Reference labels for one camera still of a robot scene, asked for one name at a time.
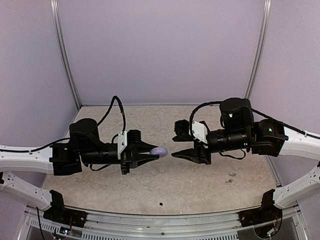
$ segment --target lavender wall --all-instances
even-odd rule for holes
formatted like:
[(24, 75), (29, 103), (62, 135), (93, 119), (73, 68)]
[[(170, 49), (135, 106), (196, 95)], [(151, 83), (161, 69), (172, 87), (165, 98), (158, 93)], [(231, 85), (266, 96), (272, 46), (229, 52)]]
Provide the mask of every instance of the lavender wall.
[[(252, 106), (303, 130), (320, 133), (320, 2), (273, 0)], [(317, 162), (300, 157), (272, 159), (283, 185)], [(311, 240), (320, 234), (320, 194), (299, 201)]]
[(189, 104), (243, 97), (264, 1), (59, 1), (85, 105)]
[[(0, 1), (0, 143), (41, 146), (66, 132), (76, 109), (48, 0)], [(43, 174), (19, 176), (41, 185)], [(0, 239), (12, 240), (26, 203), (0, 192)]]

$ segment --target beige floor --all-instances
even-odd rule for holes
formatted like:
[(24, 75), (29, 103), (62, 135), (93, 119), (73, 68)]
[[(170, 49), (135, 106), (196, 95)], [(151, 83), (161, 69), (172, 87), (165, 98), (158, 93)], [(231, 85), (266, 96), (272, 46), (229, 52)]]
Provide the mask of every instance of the beige floor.
[[(125, 106), (127, 128), (142, 132), (142, 140), (165, 147), (169, 153), (192, 143), (173, 142), (174, 123), (188, 119), (194, 106)], [(76, 117), (99, 120), (107, 107), (83, 107)], [(220, 128), (217, 107), (201, 109), (195, 120), (205, 120), (211, 130)], [(117, 107), (99, 127), (100, 139), (110, 142), (122, 129)], [(241, 156), (241, 152), (232, 154)], [(170, 155), (121, 175), (119, 165), (71, 176), (47, 176), (44, 188), (63, 194), (66, 205), (92, 210), (147, 215), (199, 214), (258, 206), (262, 194), (275, 187), (263, 156), (248, 154), (234, 160), (212, 154), (212, 164), (195, 164)]]

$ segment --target black mount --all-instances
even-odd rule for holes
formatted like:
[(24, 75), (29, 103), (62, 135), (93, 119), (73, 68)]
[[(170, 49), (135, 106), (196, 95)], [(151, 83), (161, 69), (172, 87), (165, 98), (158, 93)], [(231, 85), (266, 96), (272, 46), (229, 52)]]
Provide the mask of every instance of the black mount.
[(274, 206), (275, 201), (274, 189), (271, 189), (263, 194), (261, 206), (249, 210), (243, 210), (239, 212), (239, 219), (242, 227), (248, 227), (266, 222), (271, 222), (283, 217), (282, 209)]
[(61, 193), (54, 190), (50, 190), (50, 193), (51, 207), (44, 211), (43, 217), (60, 224), (83, 228), (88, 214), (85, 211), (66, 208)]
[(121, 167), (122, 174), (130, 169), (159, 159), (158, 155), (146, 154), (157, 146), (142, 141), (139, 130), (127, 132), (127, 147), (118, 159), (118, 146), (100, 140), (98, 124), (92, 118), (84, 118), (69, 126), (70, 140), (68, 143), (56, 143), (52, 146), (53, 174), (65, 176), (82, 171), (89, 165), (113, 165)]

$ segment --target wire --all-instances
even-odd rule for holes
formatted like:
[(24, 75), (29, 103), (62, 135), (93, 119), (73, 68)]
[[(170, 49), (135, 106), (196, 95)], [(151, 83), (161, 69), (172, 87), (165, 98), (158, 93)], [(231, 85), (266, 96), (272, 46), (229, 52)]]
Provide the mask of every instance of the wire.
[[(121, 102), (120, 98), (119, 98), (118, 96), (116, 96), (116, 95), (113, 96), (113, 98), (112, 98), (112, 100), (111, 100), (111, 102), (110, 102), (110, 106), (109, 106), (108, 110), (106, 111), (106, 113), (104, 114), (104, 116), (101, 118), (101, 120), (98, 122), (97, 125), (99, 126), (99, 125), (106, 119), (106, 117), (109, 115), (109, 113), (110, 113), (110, 111), (111, 111), (111, 109), (112, 109), (112, 107), (113, 107), (113, 104), (114, 104), (115, 100), (118, 102), (118, 105), (119, 105), (119, 108), (120, 108), (120, 112), (121, 112), (121, 114), (122, 114), (122, 121), (123, 121), (122, 132), (124, 132), (124, 131), (126, 130), (126, 116), (125, 116), (125, 111), (124, 111), (124, 107), (123, 107), (123, 105), (122, 105), (122, 102)], [(117, 136), (118, 136), (118, 134), (114, 135), (114, 136), (112, 137), (112, 140), (111, 140), (111, 146), (112, 146), (114, 149), (117, 149), (117, 146), (115, 146), (115, 139), (116, 139)], [(107, 168), (107, 167), (109, 167), (109, 166), (110, 166), (110, 164), (106, 164), (106, 165), (104, 165), (104, 166), (102, 166), (102, 167), (100, 167), (100, 168), (98, 168), (98, 169), (93, 169), (93, 165), (90, 164), (90, 165), (89, 165), (89, 168), (90, 168), (92, 171), (97, 172), (97, 171), (100, 171), (100, 170), (102, 170), (102, 169), (105, 169), (105, 168)]]
[(90, 164), (90, 165), (89, 165), (89, 168), (90, 168), (92, 171), (97, 172), (97, 171), (100, 171), (100, 170), (102, 170), (102, 169), (105, 169), (105, 168), (109, 167), (110, 165), (111, 165), (111, 164), (106, 164), (106, 165), (104, 165), (104, 166), (102, 166), (102, 167), (100, 167), (100, 168), (98, 168), (98, 169), (93, 169), (93, 168), (92, 168), (93, 165)]
[(3, 191), (3, 190), (5, 190), (5, 188), (6, 187), (8, 187), (9, 185), (13, 185), (14, 183), (13, 182), (11, 182), (11, 183), (9, 183), (9, 184), (7, 184), (7, 185), (5, 185), (1, 190), (0, 190), (0, 193)]
[(112, 145), (112, 147), (113, 147), (114, 149), (116, 149), (116, 146), (115, 146), (115, 139), (116, 139), (116, 137), (118, 137), (118, 134), (114, 135), (113, 138), (112, 138), (112, 140), (111, 140), (111, 145)]
[[(106, 111), (106, 113), (104, 114), (104, 116), (101, 118), (101, 120), (97, 123), (97, 125), (99, 126), (105, 119), (106, 117), (108, 116), (108, 114), (110, 113), (112, 107), (113, 107), (113, 104), (115, 102), (115, 100), (118, 102), (118, 105), (119, 105), (119, 108), (120, 108), (120, 112), (122, 114), (122, 119), (123, 119), (123, 128), (122, 128), (122, 132), (124, 132), (126, 130), (126, 116), (125, 116), (125, 111), (124, 111), (124, 107), (122, 105), (122, 102), (121, 100), (119, 99), (118, 96), (113, 96), (112, 100), (111, 100), (111, 103), (110, 103), (110, 106), (108, 108), (108, 110)], [(65, 137), (65, 138), (61, 138), (61, 139), (58, 139), (58, 140), (55, 140), (53, 142), (50, 142), (44, 146), (41, 146), (41, 147), (38, 147), (38, 148), (34, 148), (34, 149), (30, 149), (30, 150), (10, 150), (10, 149), (0, 149), (0, 152), (5, 152), (5, 153), (34, 153), (34, 152), (37, 152), (37, 151), (40, 151), (42, 149), (45, 149), (53, 144), (56, 144), (58, 142), (61, 142), (61, 141), (64, 141), (64, 140), (69, 140), (70, 137)]]
[(220, 154), (220, 156), (222, 156), (222, 157), (227, 157), (227, 158), (242, 160), (242, 159), (244, 159), (244, 158), (246, 157), (247, 154), (246, 154), (246, 152), (243, 151), (242, 149), (240, 149), (240, 150), (243, 152), (243, 156), (242, 156), (242, 157), (236, 157), (236, 156), (232, 156), (232, 155), (229, 155), (229, 154), (224, 155), (224, 154), (222, 154), (221, 152), (219, 152), (219, 154)]
[(104, 114), (104, 116), (101, 118), (101, 120), (98, 122), (98, 126), (100, 124), (102, 124), (102, 122), (106, 119), (106, 117), (109, 115), (112, 107), (113, 107), (113, 104), (115, 102), (115, 100), (118, 102), (118, 105), (119, 105), (119, 108), (120, 108), (120, 112), (122, 114), (122, 120), (123, 120), (123, 128), (122, 128), (122, 132), (124, 132), (126, 130), (126, 116), (125, 116), (125, 111), (124, 111), (124, 107), (122, 105), (122, 102), (120, 100), (120, 98), (118, 96), (113, 96), (111, 102), (110, 102), (110, 106), (108, 108), (108, 110), (106, 111), (106, 113)]
[(276, 227), (275, 227), (276, 232), (271, 237), (273, 237), (274, 235), (276, 235), (280, 231), (281, 226), (282, 226), (282, 221), (283, 221), (283, 212), (281, 211), (281, 220), (280, 220), (279, 227), (277, 227), (277, 224), (276, 224)]
[(221, 125), (221, 127), (225, 128), (224, 120), (222, 119), (222, 115), (220, 116), (220, 125)]
[[(203, 107), (210, 106), (210, 105), (217, 105), (217, 104), (220, 104), (221, 102), (222, 102), (222, 101), (209, 101), (209, 102), (204, 102), (204, 103), (200, 104), (199, 106), (197, 106), (197, 107), (192, 111), (192, 113), (191, 113), (191, 115), (190, 115), (190, 118), (189, 118), (189, 130), (190, 130), (191, 137), (192, 137), (193, 139), (196, 139), (196, 137), (195, 137), (195, 135), (194, 135), (194, 131), (192, 130), (192, 123), (193, 123), (193, 121), (194, 121), (194, 116), (195, 116), (196, 112), (197, 112), (199, 109), (203, 108)], [(205, 143), (205, 142), (203, 142), (203, 141), (201, 141), (200, 143), (203, 144), (203, 145), (205, 145), (205, 146), (208, 146), (208, 144)]]
[(41, 233), (42, 239), (46, 240), (45, 236), (44, 236), (44, 232), (42, 231), (41, 222), (40, 222), (39, 208), (37, 206), (36, 206), (36, 213), (38, 214), (38, 223), (39, 223), (39, 228), (40, 228), (40, 233)]
[(55, 140), (53, 142), (50, 142), (44, 146), (41, 146), (41, 147), (38, 147), (38, 148), (34, 148), (34, 149), (30, 149), (30, 150), (10, 150), (10, 149), (0, 149), (0, 152), (6, 152), (6, 153), (34, 153), (34, 152), (37, 152), (37, 151), (40, 151), (42, 149), (45, 149), (53, 144), (56, 144), (58, 142), (61, 142), (61, 141), (64, 141), (64, 140), (69, 140), (70, 137), (65, 137), (65, 138), (61, 138), (61, 139), (58, 139), (58, 140)]

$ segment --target purple object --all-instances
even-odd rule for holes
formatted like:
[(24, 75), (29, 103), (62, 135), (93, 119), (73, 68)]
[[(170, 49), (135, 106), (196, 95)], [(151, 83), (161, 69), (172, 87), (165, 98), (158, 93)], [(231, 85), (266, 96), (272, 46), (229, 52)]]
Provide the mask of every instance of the purple object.
[(159, 155), (160, 158), (167, 156), (168, 150), (164, 147), (155, 147), (150, 151), (151, 155)]

